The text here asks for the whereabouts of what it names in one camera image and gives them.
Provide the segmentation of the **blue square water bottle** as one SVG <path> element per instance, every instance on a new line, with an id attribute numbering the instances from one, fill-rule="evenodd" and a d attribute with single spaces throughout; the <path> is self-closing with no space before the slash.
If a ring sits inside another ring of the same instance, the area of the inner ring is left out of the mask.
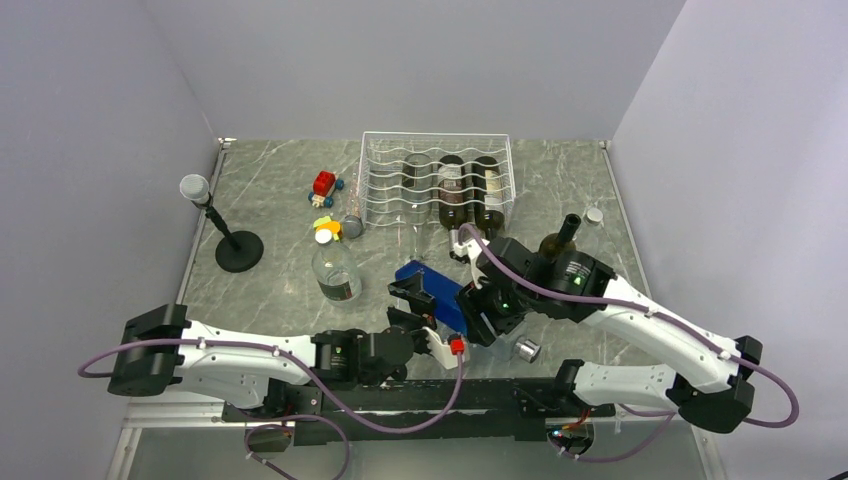
<path id="1" fill-rule="evenodd" d="M 395 281 L 406 278 L 422 278 L 425 291 L 433 295 L 436 300 L 435 320 L 466 338 L 465 320 L 456 303 L 455 296 L 469 283 L 461 285 L 415 260 L 409 261 L 395 271 Z M 534 363 L 541 352 L 541 346 L 528 337 L 527 328 L 522 323 L 510 334 L 498 338 L 489 347 L 471 344 L 499 360 L 508 361 L 517 358 L 529 364 Z"/>

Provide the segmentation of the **dark green wine bottle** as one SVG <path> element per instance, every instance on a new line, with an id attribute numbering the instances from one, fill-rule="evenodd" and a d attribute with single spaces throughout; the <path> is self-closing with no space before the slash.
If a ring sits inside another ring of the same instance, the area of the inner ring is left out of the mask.
<path id="1" fill-rule="evenodd" d="M 458 253 L 459 228 L 467 222 L 463 160 L 457 155 L 443 156 L 436 167 L 437 195 L 439 199 L 439 221 L 448 231 L 449 256 L 467 262 L 467 256 Z"/>
<path id="2" fill-rule="evenodd" d="M 471 164 L 474 219 L 485 237 L 492 240 L 506 222 L 503 177 L 498 162 L 481 156 Z"/>

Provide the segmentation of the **clear glass wine bottle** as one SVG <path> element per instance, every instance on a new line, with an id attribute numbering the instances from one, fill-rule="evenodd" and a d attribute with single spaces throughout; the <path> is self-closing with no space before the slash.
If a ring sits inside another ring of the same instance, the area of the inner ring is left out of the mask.
<path id="1" fill-rule="evenodd" d="M 425 247 L 425 227 L 432 204 L 432 160 L 423 153 L 413 153 L 404 159 L 401 196 L 404 200 L 404 220 L 407 224 L 409 258 L 422 261 Z"/>

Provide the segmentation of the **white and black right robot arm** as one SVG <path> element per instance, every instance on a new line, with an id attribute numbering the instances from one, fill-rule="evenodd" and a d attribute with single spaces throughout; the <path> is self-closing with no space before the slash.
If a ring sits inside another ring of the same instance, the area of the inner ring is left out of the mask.
<path id="1" fill-rule="evenodd" d="M 750 415 L 755 388 L 748 379 L 762 353 L 758 340 L 675 320 L 610 266 L 578 250 L 549 260 L 508 237 L 468 238 L 458 248 L 472 272 L 471 284 L 456 296 L 471 343 L 490 347 L 527 314 L 539 313 L 611 333 L 656 359 L 648 366 L 563 361 L 551 391 L 562 414 L 612 403 L 645 406 L 722 434 Z"/>

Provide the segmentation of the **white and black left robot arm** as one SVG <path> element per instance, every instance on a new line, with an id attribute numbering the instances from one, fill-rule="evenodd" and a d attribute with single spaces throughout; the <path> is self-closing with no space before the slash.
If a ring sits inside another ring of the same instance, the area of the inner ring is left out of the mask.
<path id="1" fill-rule="evenodd" d="M 389 326 L 376 333 L 327 330 L 312 335 L 266 336 L 229 331 L 187 317 L 187 308 L 166 304 L 126 322 L 107 390 L 151 397 L 168 389 L 224 400 L 264 420 L 287 406 L 287 385 L 320 379 L 334 390 L 402 380 L 416 355 L 457 367 L 452 347 L 434 330 L 434 300 L 417 284 L 394 296 L 410 299 L 414 312 L 390 307 Z"/>

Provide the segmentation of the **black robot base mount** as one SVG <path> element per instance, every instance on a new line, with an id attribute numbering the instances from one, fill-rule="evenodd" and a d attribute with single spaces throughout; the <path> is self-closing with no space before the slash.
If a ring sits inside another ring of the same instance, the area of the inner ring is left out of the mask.
<path id="1" fill-rule="evenodd" d="M 400 428 L 420 424 L 435 416 L 451 397 L 452 379 L 388 381 L 381 386 L 360 386 L 338 392 L 338 397 L 366 419 L 387 427 L 373 430 L 343 413 L 313 385 L 285 386 L 273 382 L 265 407 L 242 412 L 225 405 L 226 423 L 273 421 L 284 415 L 313 414 L 333 421 L 298 421 L 297 446 L 325 445 L 338 440 L 343 430 L 351 441 L 511 438 L 543 441 L 548 428 L 565 424 L 586 425 L 593 419 L 615 415 L 613 405 L 581 407 L 554 389 L 551 378 L 466 379 L 450 412 L 421 431 L 402 434 Z"/>

